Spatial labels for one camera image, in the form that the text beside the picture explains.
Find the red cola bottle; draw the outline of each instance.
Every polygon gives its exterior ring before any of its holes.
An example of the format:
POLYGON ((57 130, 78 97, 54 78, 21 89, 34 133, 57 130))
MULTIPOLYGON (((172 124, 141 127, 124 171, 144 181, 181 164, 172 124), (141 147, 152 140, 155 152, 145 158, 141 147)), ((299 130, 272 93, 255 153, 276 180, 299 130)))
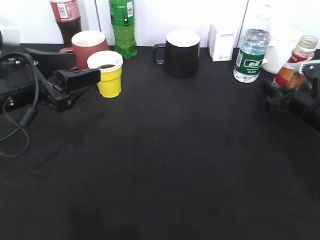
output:
POLYGON ((71 47, 72 37, 81 32, 81 16, 77 0, 50 0, 56 23, 61 31, 63 45, 71 47))

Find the red cup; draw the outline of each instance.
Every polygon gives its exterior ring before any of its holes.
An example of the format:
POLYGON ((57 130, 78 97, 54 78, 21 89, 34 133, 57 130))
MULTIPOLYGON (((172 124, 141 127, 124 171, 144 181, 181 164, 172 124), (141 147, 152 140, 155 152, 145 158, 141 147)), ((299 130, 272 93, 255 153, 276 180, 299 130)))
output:
POLYGON ((72 37, 71 42, 72 47, 61 49, 60 53, 73 52, 78 70, 89 69, 87 60, 92 54, 109 50, 106 36, 100 31, 81 31, 72 37))

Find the sauce bottle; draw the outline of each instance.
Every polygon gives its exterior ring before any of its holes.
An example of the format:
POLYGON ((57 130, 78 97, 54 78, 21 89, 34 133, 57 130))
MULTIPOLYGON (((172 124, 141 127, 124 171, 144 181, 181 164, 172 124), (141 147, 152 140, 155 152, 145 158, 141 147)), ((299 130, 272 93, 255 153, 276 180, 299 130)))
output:
POLYGON ((297 88, 307 82, 307 77, 294 75, 294 67, 299 62, 309 61, 315 56, 318 39, 311 35, 303 35, 288 62, 280 69, 275 76, 272 85, 275 88, 297 88))

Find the yellow cup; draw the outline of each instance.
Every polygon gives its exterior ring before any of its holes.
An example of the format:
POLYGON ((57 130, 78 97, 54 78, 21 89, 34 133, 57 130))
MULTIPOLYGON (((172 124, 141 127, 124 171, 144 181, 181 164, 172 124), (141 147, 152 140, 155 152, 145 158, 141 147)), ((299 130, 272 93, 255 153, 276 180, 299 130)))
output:
POLYGON ((90 69, 101 71, 100 94, 105 98, 117 97, 121 93, 122 56, 115 51, 99 51, 92 54, 87 63, 90 69))

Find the bottle cap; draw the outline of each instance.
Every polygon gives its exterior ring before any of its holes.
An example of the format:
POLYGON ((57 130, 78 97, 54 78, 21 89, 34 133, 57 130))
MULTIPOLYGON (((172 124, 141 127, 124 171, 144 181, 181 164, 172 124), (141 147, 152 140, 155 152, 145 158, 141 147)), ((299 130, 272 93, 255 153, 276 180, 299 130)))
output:
POLYGON ((273 16, 273 9, 270 5, 262 5, 255 14, 260 19, 270 19, 273 16))

